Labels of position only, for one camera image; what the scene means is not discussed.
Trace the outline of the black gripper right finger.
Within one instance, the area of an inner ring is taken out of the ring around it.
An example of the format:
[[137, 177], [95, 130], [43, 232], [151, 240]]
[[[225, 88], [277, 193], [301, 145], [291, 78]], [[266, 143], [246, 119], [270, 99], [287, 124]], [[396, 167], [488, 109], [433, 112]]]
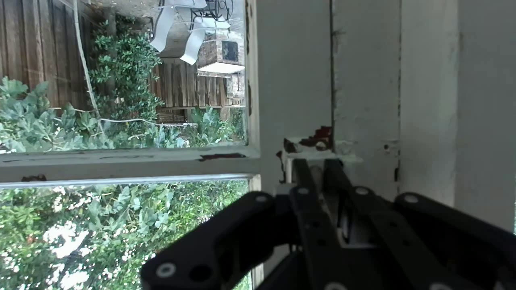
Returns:
[[346, 248], [377, 249], [401, 290], [516, 290], [516, 236], [416, 191], [395, 199], [353, 185], [345, 165], [324, 161], [324, 188], [338, 196]]

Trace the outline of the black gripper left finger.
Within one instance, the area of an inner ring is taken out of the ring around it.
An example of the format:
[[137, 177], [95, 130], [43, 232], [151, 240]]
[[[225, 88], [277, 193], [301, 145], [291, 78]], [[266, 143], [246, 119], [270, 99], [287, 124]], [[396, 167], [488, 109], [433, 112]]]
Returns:
[[230, 290], [280, 244], [295, 246], [272, 270], [270, 290], [341, 285], [338, 238], [304, 159], [285, 193], [248, 191], [169, 243], [140, 267], [141, 290]]

